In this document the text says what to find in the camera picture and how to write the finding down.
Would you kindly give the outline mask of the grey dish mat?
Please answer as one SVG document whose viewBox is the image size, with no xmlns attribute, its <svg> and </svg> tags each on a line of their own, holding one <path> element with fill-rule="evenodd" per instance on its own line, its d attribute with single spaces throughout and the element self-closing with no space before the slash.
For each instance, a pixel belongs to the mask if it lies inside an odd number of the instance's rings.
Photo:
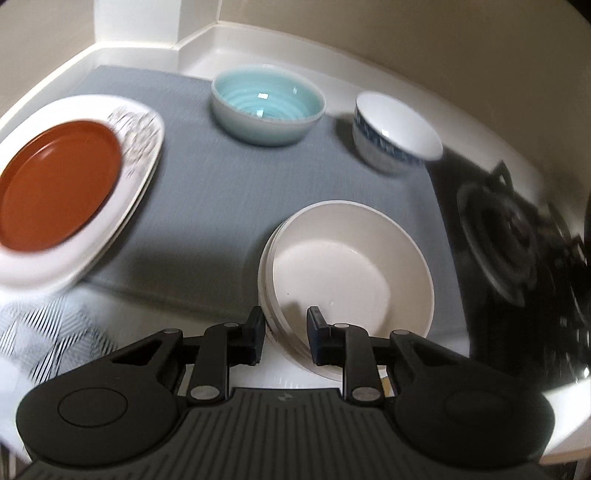
<svg viewBox="0 0 591 480">
<path fill-rule="evenodd" d="M 77 92 L 138 101 L 165 125 L 150 186 L 87 283 L 215 316 L 243 316 L 256 304 L 259 257 L 276 226 L 319 201 L 349 200 L 387 214 L 420 247 L 435 286 L 430 338 L 466 334 L 452 251 L 425 169 L 400 177 L 377 173 L 356 155 L 349 125 L 329 116 L 297 144 L 245 144 L 218 127 L 211 85 L 197 78 L 101 66 Z"/>
</svg>

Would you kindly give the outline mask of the light blue ribbed bowl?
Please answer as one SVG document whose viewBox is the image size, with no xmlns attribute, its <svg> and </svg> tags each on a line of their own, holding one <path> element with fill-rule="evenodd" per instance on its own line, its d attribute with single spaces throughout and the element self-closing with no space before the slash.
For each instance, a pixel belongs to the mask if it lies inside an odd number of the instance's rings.
<svg viewBox="0 0 591 480">
<path fill-rule="evenodd" d="M 278 147 L 304 138 L 324 116 L 327 101 L 322 90 L 300 74 L 252 64 L 214 77 L 211 108 L 218 124 L 236 139 Z"/>
</svg>

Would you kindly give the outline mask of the cream straight-sided bowl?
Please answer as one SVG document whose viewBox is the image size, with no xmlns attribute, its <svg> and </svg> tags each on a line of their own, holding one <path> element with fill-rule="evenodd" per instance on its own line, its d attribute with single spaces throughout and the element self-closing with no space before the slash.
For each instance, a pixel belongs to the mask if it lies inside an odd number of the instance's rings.
<svg viewBox="0 0 591 480">
<path fill-rule="evenodd" d="M 344 200 L 312 204 L 277 226 L 263 248 L 257 293 L 271 340 L 287 358 L 332 381 L 342 371 L 311 360 L 305 314 L 360 326 L 387 338 L 403 329 L 425 337 L 434 283 L 413 238 L 386 214 Z"/>
</svg>

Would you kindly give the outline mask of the gas burner with grate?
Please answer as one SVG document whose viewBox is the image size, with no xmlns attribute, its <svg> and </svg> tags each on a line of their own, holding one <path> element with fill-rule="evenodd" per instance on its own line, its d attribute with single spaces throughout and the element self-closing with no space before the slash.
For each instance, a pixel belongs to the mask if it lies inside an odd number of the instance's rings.
<svg viewBox="0 0 591 480">
<path fill-rule="evenodd" d="M 546 288 L 561 297 L 590 291 L 586 241 L 570 233 L 553 204 L 528 210 L 504 162 L 482 182 L 464 183 L 457 202 L 472 254 L 506 301 L 524 307 Z"/>
</svg>

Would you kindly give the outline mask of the black gas stove top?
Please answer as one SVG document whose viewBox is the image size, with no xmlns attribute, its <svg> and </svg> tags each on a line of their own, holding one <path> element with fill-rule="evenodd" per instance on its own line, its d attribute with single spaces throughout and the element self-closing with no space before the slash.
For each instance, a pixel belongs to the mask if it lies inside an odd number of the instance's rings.
<svg viewBox="0 0 591 480">
<path fill-rule="evenodd" d="M 556 207 L 448 150 L 427 166 L 446 227 L 475 361 L 542 390 L 590 377 L 590 240 Z"/>
</svg>

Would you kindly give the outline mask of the black white patterned cloth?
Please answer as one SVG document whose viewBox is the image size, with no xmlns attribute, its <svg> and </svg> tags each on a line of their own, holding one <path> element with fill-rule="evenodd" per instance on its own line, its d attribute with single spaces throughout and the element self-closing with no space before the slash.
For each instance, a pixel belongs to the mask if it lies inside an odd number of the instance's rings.
<svg viewBox="0 0 591 480">
<path fill-rule="evenodd" d="M 97 360 L 116 343 L 84 307 L 66 298 L 13 303 L 1 308 L 1 358 L 34 384 Z"/>
</svg>

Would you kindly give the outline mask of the brown round small plate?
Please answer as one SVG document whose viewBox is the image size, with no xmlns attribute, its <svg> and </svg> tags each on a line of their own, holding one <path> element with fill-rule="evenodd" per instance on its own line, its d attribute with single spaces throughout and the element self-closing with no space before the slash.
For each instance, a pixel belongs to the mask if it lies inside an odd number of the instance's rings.
<svg viewBox="0 0 591 480">
<path fill-rule="evenodd" d="M 1 174 L 1 244 L 30 253 L 63 243 L 102 208 L 121 169 L 119 141 L 102 123 L 76 120 L 43 131 Z"/>
</svg>

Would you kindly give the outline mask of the white bowl blue pattern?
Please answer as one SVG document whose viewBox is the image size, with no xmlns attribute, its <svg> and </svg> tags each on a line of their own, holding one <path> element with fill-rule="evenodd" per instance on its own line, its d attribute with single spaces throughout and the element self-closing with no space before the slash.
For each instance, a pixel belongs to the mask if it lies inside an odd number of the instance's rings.
<svg viewBox="0 0 591 480">
<path fill-rule="evenodd" d="M 442 140 L 417 111 L 386 94 L 363 91 L 356 96 L 353 144 L 370 167 L 402 175 L 442 159 Z"/>
</svg>

